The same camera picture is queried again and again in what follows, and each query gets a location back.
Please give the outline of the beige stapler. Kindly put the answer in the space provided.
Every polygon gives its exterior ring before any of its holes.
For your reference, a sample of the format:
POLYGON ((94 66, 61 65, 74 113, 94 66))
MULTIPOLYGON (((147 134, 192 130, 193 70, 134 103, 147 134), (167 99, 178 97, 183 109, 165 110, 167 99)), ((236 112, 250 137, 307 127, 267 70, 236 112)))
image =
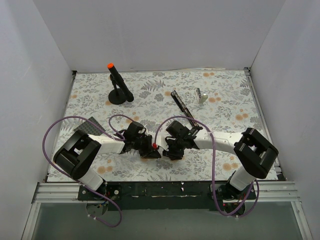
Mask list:
POLYGON ((195 89, 195 96, 199 104, 203 104, 208 99, 208 95, 202 93, 199 88, 195 89))

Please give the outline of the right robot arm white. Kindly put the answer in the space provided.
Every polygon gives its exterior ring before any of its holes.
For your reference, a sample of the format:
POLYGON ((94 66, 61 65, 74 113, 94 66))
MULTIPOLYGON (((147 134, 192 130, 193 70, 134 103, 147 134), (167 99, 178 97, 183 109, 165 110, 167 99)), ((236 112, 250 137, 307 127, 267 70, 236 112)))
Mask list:
POLYGON ((210 132, 203 126, 189 129, 175 120, 166 131, 170 136, 164 139, 162 155, 170 160, 182 159, 185 149, 216 149, 238 157, 241 167, 231 175, 225 187, 232 199, 243 195, 255 179, 265 179, 279 154, 274 145, 251 127, 244 132, 214 132, 214 144, 210 132))

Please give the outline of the black stapler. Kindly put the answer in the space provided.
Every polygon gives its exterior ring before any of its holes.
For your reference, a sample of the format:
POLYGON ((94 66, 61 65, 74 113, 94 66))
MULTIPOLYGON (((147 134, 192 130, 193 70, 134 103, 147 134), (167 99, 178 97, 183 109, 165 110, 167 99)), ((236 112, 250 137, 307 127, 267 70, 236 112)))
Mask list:
POLYGON ((179 97, 178 93, 173 90, 170 93, 171 97, 173 98, 173 100, 175 101, 175 103, 177 104, 177 106, 179 107, 180 111, 183 112, 183 114, 189 118, 189 123, 191 124, 192 127, 198 127, 198 123, 195 121, 194 117, 192 116, 191 112, 189 111, 189 109, 187 108, 187 106, 185 105, 185 103, 181 100, 181 98, 179 97))

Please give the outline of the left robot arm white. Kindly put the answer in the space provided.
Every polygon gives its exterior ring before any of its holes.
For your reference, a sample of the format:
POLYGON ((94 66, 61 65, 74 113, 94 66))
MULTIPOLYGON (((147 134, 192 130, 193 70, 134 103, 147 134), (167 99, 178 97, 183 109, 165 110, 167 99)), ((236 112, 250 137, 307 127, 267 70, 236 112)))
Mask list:
POLYGON ((97 155, 124 154, 136 150, 145 159, 161 157, 158 148, 152 143, 152 136, 146 134, 146 128, 142 124, 133 121, 120 133, 123 134, 124 141, 77 130, 55 153, 53 162, 71 179, 89 187, 89 194, 95 200, 101 200, 107 193, 104 180, 91 168, 97 155))

